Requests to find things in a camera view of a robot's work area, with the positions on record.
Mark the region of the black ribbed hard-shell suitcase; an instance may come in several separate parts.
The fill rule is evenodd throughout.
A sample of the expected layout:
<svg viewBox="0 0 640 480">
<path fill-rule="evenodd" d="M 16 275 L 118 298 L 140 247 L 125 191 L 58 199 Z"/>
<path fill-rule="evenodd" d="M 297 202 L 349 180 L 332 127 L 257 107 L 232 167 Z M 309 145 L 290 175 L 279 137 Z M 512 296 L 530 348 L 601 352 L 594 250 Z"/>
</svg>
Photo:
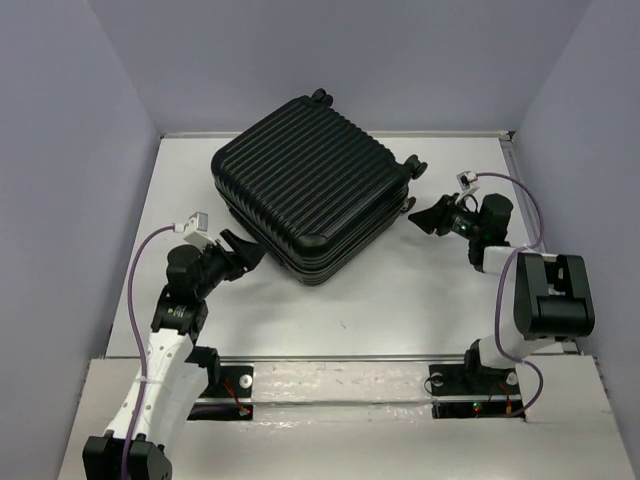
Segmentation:
<svg viewBox="0 0 640 480">
<path fill-rule="evenodd" d="M 322 88 L 293 98 L 210 163 L 231 215 L 307 286 L 328 281 L 410 209 L 409 184 L 428 168 L 415 154 L 398 162 L 332 103 Z"/>
</svg>

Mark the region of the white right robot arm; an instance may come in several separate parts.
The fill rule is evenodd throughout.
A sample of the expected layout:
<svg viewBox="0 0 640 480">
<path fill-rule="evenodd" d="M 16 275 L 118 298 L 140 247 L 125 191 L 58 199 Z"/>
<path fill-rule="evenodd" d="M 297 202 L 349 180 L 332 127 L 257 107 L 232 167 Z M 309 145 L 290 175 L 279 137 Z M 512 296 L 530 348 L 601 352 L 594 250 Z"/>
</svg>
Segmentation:
<svg viewBox="0 0 640 480">
<path fill-rule="evenodd" d="M 537 253 L 507 241 L 513 203 L 497 193 L 474 210 L 458 194 L 444 195 L 409 220 L 430 235 L 455 233 L 468 241 L 468 260 L 479 272 L 514 281 L 512 314 L 465 352 L 462 384 L 482 392 L 506 377 L 519 360 L 554 343 L 589 336 L 595 309 L 586 265 L 578 255 Z"/>
</svg>

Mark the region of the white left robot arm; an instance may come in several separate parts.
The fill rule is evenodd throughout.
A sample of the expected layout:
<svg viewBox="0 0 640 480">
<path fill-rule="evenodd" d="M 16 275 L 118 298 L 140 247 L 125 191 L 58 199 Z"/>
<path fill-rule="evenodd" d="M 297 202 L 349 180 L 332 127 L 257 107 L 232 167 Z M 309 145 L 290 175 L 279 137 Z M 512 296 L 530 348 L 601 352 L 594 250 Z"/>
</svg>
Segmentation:
<svg viewBox="0 0 640 480">
<path fill-rule="evenodd" d="M 208 316 L 206 299 L 222 282 L 253 271 L 265 248 L 230 230 L 212 240 L 198 227 L 173 226 L 184 243 L 167 254 L 148 338 L 130 322 L 140 367 L 121 406 L 100 436 L 87 439 L 82 462 L 89 479 L 169 479 L 172 444 L 200 395 L 221 383 L 216 349 L 198 345 Z"/>
</svg>

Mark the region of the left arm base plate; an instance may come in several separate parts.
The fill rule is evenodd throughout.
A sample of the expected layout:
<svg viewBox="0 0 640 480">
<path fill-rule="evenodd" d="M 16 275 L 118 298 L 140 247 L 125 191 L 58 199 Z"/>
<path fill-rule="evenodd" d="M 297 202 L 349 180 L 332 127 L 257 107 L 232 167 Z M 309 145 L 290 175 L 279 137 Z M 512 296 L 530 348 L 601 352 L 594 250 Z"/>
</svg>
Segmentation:
<svg viewBox="0 0 640 480">
<path fill-rule="evenodd" d="M 253 420 L 252 364 L 223 364 L 219 382 L 209 383 L 194 403 L 189 421 L 249 422 Z"/>
</svg>

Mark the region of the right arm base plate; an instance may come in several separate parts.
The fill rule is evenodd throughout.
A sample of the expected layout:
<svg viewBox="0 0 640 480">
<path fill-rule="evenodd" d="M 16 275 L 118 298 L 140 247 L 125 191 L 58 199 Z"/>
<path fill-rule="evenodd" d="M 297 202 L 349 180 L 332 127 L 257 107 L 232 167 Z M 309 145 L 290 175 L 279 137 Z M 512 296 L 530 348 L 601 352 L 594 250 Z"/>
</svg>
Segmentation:
<svg viewBox="0 0 640 480">
<path fill-rule="evenodd" d="M 423 387 L 435 420 L 524 417 L 514 369 L 471 373 L 462 363 L 432 364 Z"/>
</svg>

